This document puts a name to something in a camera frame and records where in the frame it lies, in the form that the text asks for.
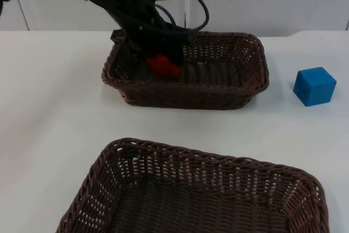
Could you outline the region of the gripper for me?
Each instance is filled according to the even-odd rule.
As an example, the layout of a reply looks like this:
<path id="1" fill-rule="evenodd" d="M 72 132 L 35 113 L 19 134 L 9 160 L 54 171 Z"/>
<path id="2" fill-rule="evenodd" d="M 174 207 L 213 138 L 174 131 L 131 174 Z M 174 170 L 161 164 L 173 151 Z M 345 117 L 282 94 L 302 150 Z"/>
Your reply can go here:
<path id="1" fill-rule="evenodd" d="M 191 29 L 177 25 L 166 8 L 149 8 L 134 14 L 113 8 L 110 15 L 120 26 L 112 31 L 110 39 L 114 44 L 130 45 L 135 60 L 145 61 L 149 52 L 167 52 L 174 65 L 183 66 L 183 47 L 191 37 Z"/>

